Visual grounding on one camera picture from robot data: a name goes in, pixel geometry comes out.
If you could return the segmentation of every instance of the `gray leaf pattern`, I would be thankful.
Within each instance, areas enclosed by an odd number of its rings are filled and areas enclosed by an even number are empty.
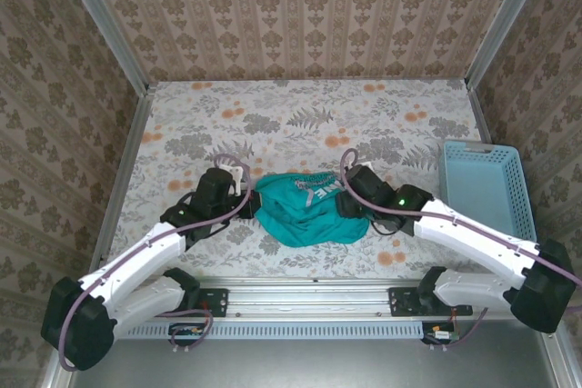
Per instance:
[[[256,180],[265,174],[334,172],[341,154],[355,147],[394,187],[413,183],[438,195],[444,139],[478,139],[461,80],[161,83],[152,108],[110,258],[195,190],[215,154],[235,154]],[[196,113],[197,118],[184,116]],[[10,202],[27,201],[17,187],[9,188]],[[257,220],[236,219],[172,266],[194,276],[418,278],[432,265],[466,261],[437,244],[372,231],[350,245],[291,248]],[[9,274],[8,264],[5,271]],[[42,286],[43,276],[31,277],[30,286]]]

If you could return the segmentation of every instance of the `gray metal floor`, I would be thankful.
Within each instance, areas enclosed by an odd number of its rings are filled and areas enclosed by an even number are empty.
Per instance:
[[[71,386],[556,387],[540,338],[519,323],[491,321],[445,353],[410,340],[213,340],[188,353],[165,341],[120,341]]]

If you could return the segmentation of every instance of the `floral tablecloth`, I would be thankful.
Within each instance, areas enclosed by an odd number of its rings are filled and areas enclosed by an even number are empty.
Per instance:
[[[411,183],[438,195],[438,157],[448,138],[479,139],[461,80],[161,83],[109,259],[196,189],[215,154],[235,154],[260,178],[337,171],[341,154],[355,147],[394,187]],[[419,278],[436,264],[474,267],[402,233],[383,237],[370,228],[354,244],[290,248],[257,221],[234,220],[171,266],[206,276]]]

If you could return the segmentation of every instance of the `light blue basket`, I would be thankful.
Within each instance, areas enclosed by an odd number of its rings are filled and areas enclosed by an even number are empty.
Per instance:
[[[441,198],[451,208],[504,234],[537,240],[514,147],[447,141],[439,170]]]

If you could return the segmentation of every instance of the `teal cloth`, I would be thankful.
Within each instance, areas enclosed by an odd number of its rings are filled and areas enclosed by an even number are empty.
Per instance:
[[[333,173],[273,174],[259,180],[255,190],[262,202],[256,218],[284,245],[351,244],[366,234],[367,219],[337,213],[335,197],[343,187]]]

